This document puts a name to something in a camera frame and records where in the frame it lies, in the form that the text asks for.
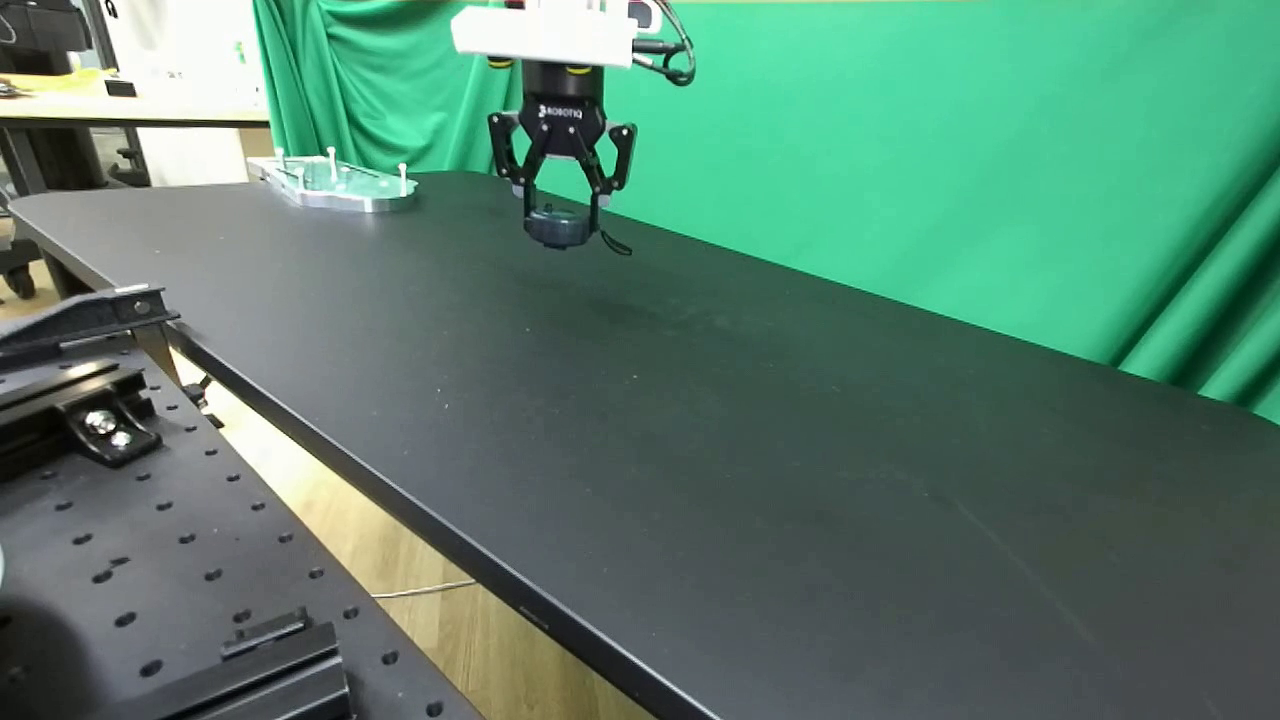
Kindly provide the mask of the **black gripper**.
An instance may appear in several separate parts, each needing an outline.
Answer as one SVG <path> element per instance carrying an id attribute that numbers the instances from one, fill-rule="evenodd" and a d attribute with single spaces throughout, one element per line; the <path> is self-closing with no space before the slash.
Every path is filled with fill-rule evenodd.
<path id="1" fill-rule="evenodd" d="M 519 111 L 487 111 L 493 169 L 519 197 L 522 234 L 535 237 L 535 184 L 522 163 L 549 156 L 584 162 L 587 175 L 587 237 L 605 247 L 631 247 L 605 228 L 605 199 L 627 188 L 635 124 L 609 124 L 605 111 L 605 71 L 597 64 L 519 64 L 522 100 Z M 514 124 L 527 138 L 522 163 L 514 162 Z"/>

